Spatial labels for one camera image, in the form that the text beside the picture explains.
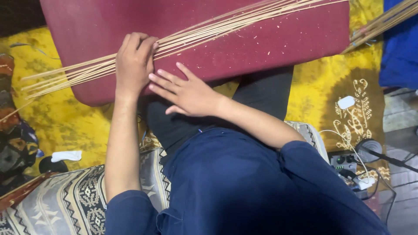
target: person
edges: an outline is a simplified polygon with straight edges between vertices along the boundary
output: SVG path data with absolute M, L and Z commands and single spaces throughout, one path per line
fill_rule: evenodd
M 107 235 L 389 234 L 281 121 L 289 69 L 243 79 L 230 99 L 181 63 L 188 80 L 161 69 L 154 74 L 156 41 L 128 34 L 116 55 L 104 173 Z M 150 81 L 156 95 L 139 97 Z M 137 109 L 167 152 L 170 206 L 160 213 L 140 187 Z

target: person's left hand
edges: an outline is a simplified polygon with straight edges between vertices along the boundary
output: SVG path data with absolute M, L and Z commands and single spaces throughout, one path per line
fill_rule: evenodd
M 158 38 L 145 33 L 127 34 L 116 55 L 116 97 L 138 99 L 154 71 L 153 54 Z

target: white cloth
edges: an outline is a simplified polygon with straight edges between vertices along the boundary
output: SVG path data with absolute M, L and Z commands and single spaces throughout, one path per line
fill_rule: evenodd
M 72 160 L 79 161 L 81 160 L 82 151 L 64 151 L 64 152 L 55 152 L 52 154 L 51 161 L 58 162 L 61 160 Z

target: blue cloth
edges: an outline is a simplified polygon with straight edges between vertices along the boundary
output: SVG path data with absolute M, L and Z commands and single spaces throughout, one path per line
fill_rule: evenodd
M 141 191 L 107 206 L 106 234 L 389 234 L 306 142 L 278 154 L 230 129 L 185 142 L 164 168 L 170 208 L 157 215 Z
M 384 0 L 384 11 L 401 0 Z M 383 34 L 379 84 L 382 87 L 418 89 L 418 15 Z

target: forearm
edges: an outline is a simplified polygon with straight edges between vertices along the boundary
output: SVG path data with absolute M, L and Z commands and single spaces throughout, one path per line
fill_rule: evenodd
M 127 190 L 140 190 L 136 111 L 136 99 L 116 97 L 104 170 L 107 201 Z
M 216 116 L 234 123 L 274 148 L 282 148 L 293 140 L 305 141 L 301 134 L 283 121 L 226 97 L 220 101 Z

